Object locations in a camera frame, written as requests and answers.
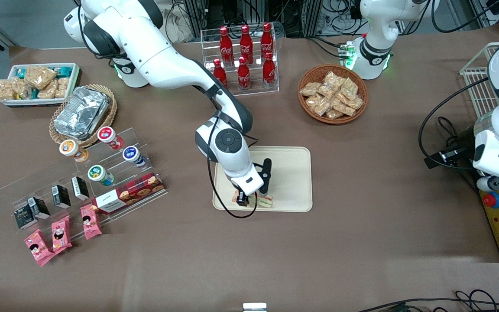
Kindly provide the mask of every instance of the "clear acrylic stand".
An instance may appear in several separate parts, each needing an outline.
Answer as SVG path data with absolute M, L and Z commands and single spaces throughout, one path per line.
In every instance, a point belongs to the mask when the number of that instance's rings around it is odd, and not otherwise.
M 251 89 L 246 92 L 241 92 L 238 87 L 238 66 L 240 62 L 238 58 L 240 53 L 240 37 L 242 36 L 240 26 L 228 27 L 228 35 L 232 41 L 232 51 L 234 53 L 234 67 L 224 67 L 226 71 L 226 81 L 228 90 L 235 96 L 248 95 L 256 93 L 275 92 L 280 90 L 279 85 L 279 59 L 277 55 L 277 38 L 275 35 L 275 26 L 272 23 L 271 35 L 273 36 L 273 62 L 275 62 L 275 86 L 267 89 L 263 86 L 263 60 L 261 59 L 261 35 L 263 35 L 262 24 L 249 24 L 249 35 L 253 42 L 253 64 L 248 65 L 249 77 L 251 79 Z M 205 68 L 213 72 L 214 59 L 220 59 L 219 48 L 220 32 L 219 29 L 204 29 L 201 31 L 201 51 L 204 56 Z
M 141 138 L 137 132 L 130 128 L 118 134 L 123 138 L 124 145 L 120 150 L 114 150 L 105 143 L 97 143 L 87 150 L 89 157 L 86 162 L 75 162 L 72 158 L 64 158 L 60 162 L 52 166 L 48 166 L 34 174 L 26 176 L 18 181 L 15 181 L 7 186 L 0 188 L 0 220 L 11 228 L 17 229 L 16 237 L 23 240 L 33 233 L 36 229 L 40 229 L 44 233 L 46 243 L 51 242 L 51 223 L 69 215 L 70 216 L 70 230 L 71 240 L 74 241 L 84 235 L 84 228 L 80 214 L 80 207 L 87 205 L 95 197 L 109 192 L 119 186 L 123 186 L 131 180 L 140 178 L 149 172 L 155 172 L 151 165 L 151 161 L 145 152 L 144 147 L 147 142 Z M 136 168 L 130 162 L 123 159 L 123 150 L 127 146 L 136 146 L 141 154 L 147 159 L 146 164 L 141 168 Z M 111 186 L 103 186 L 99 182 L 93 182 L 87 177 L 89 168 L 95 164 L 103 166 L 107 171 L 115 176 L 115 181 Z M 90 193 L 88 200 L 80 200 L 75 197 L 71 179 L 73 176 L 79 176 L 83 179 Z M 61 185 L 67 188 L 69 198 L 71 199 L 71 207 L 63 209 L 56 207 L 53 204 L 53 197 L 51 194 L 51 187 L 54 185 Z M 111 215 L 99 214 L 101 225 L 106 225 L 124 215 L 142 207 L 143 205 L 151 202 L 152 200 L 166 194 L 166 189 L 150 194 L 136 203 L 127 206 L 126 208 L 117 211 Z M 48 219 L 38 219 L 38 222 L 31 225 L 26 229 L 19 229 L 16 225 L 14 218 L 14 211 L 26 205 L 26 200 L 29 197 L 36 197 L 42 199 L 47 205 L 50 213 Z

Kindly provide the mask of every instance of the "cookie box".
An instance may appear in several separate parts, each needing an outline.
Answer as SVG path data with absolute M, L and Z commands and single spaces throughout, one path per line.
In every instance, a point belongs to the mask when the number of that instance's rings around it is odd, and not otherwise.
M 164 190 L 161 179 L 153 172 L 145 174 L 139 179 L 128 182 L 126 185 L 111 190 L 92 200 L 99 212 L 111 214 L 123 209 L 138 200 Z

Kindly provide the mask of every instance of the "brown paper tablecloth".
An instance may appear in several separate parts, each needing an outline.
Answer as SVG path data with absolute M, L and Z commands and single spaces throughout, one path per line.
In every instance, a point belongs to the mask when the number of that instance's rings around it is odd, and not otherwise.
M 18 243 L 26 235 L 0 221 L 0 311 L 235 311 L 243 302 L 355 311 L 474 288 L 499 300 L 499 256 L 477 196 L 455 172 L 427 170 L 417 146 L 422 119 L 463 87 L 458 70 L 494 41 L 499 27 L 399 38 L 388 69 L 366 82 L 364 114 L 327 126 L 301 109 L 297 85 L 335 59 L 305 39 L 279 40 L 281 91 L 240 99 L 259 144 L 311 151 L 314 204 L 243 221 L 212 206 L 194 131 L 213 108 L 194 88 L 131 89 L 85 49 L 12 49 L 12 64 L 75 62 L 82 85 L 109 87 L 119 103 L 113 127 L 149 142 L 169 193 L 43 268 Z M 201 59 L 199 44 L 177 48 Z M 466 99 L 440 110 L 458 130 L 475 118 Z M 54 111 L 0 104 L 0 187 L 62 159 L 48 135 Z M 444 143 L 434 120 L 424 142 L 430 152 Z

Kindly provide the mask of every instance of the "red bottle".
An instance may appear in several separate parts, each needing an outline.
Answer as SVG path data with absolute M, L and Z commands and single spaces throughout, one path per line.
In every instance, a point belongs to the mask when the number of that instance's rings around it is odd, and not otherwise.
M 224 71 L 224 68 L 220 66 L 220 59 L 214 59 L 213 63 L 215 65 L 215 68 L 213 69 L 214 77 L 217 77 L 220 83 L 222 83 L 222 85 L 224 85 L 224 87 L 228 89 L 228 84 L 226 83 L 226 72 Z
M 273 62 L 273 53 L 265 54 L 265 63 L 263 63 L 263 87 L 272 89 L 275 87 L 275 63 Z
M 241 92 L 248 92 L 251 88 L 250 69 L 246 65 L 245 57 L 241 56 L 238 61 L 240 61 L 240 66 L 238 67 L 238 85 Z
M 253 64 L 253 41 L 250 37 L 250 26 L 242 25 L 242 38 L 240 38 L 240 52 L 248 64 Z
M 263 35 L 261 36 L 261 62 L 265 63 L 265 53 L 273 52 L 273 36 L 271 35 L 271 23 L 263 24 Z
M 220 55 L 225 67 L 234 66 L 234 54 L 232 53 L 232 41 L 228 37 L 228 29 L 226 26 L 220 26 Z

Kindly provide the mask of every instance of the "wicker basket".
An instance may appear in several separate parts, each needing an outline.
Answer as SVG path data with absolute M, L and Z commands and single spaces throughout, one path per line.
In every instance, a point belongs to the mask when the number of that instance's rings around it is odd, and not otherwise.
M 105 116 L 103 116 L 103 122 L 101 122 L 99 127 L 101 128 L 103 126 L 111 126 L 111 124 L 113 124 L 113 120 L 115 119 L 115 114 L 117 114 L 117 101 L 115 100 L 115 96 L 113 95 L 111 90 L 109 90 L 109 88 L 107 88 L 103 85 L 98 85 L 98 84 L 95 84 L 95 85 L 91 84 L 90 85 L 89 84 L 89 85 L 86 85 L 86 87 L 93 89 L 93 90 L 96 90 L 96 91 L 103 92 L 103 93 L 107 94 L 109 96 L 109 98 L 111 99 L 111 105 L 109 105 L 109 107 L 107 108 L 107 112 L 105 113 Z M 57 116 L 59 114 L 61 114 L 61 112 L 63 111 L 65 106 L 67 106 L 67 103 L 68 103 L 68 99 L 66 101 L 64 101 L 64 103 L 61 104 L 59 106 L 59 108 L 55 111 L 55 113 L 53 114 L 53 117 L 51 118 L 51 121 L 49 122 L 49 135 L 57 144 L 61 144 L 64 140 L 70 139 L 70 140 L 75 140 L 76 142 L 78 142 L 78 144 L 83 148 L 91 146 L 92 144 L 97 142 L 97 131 L 95 131 L 94 134 L 92 134 L 89 138 L 87 138 L 87 140 L 80 141 L 78 139 L 71 138 L 69 136 L 64 136 L 63 134 L 58 133 L 55 130 L 55 118 L 57 118 Z
M 326 118 L 323 116 L 319 116 L 319 115 L 313 113 L 313 111 L 311 111 L 309 106 L 307 106 L 307 104 L 305 103 L 305 97 L 301 93 L 299 93 L 299 91 L 301 89 L 303 89 L 303 87 L 305 87 L 305 85 L 307 85 L 307 83 L 309 83 L 309 82 L 322 83 L 324 77 L 327 75 L 327 73 L 329 71 L 332 71 L 333 73 L 335 73 L 336 75 L 338 75 L 340 77 L 344 77 L 344 78 L 349 77 L 350 79 L 352 79 L 352 81 L 356 85 L 358 85 L 359 89 L 358 89 L 357 93 L 358 93 L 358 95 L 360 95 L 361 99 L 363 100 L 363 106 L 361 106 L 355 112 L 355 115 L 353 115 L 353 116 L 343 115 L 343 116 L 336 118 L 336 119 L 329 119 L 329 118 Z M 351 70 L 349 70 L 341 65 L 324 64 L 324 65 L 319 65 L 319 66 L 313 67 L 312 69 L 309 69 L 309 71 L 307 71 L 307 73 L 305 73 L 305 75 L 303 75 L 303 77 L 301 78 L 301 81 L 299 82 L 298 98 L 299 98 L 299 103 L 301 104 L 301 107 L 311 117 L 313 117 L 319 121 L 322 121 L 324 123 L 342 124 L 342 123 L 350 122 L 350 121 L 354 120 L 355 118 L 358 118 L 359 115 L 361 115 L 363 113 L 363 111 L 367 107 L 367 103 L 369 102 L 369 93 L 367 91 L 367 87 L 365 85 L 365 82 L 355 72 L 353 72 L 353 71 L 351 71 Z

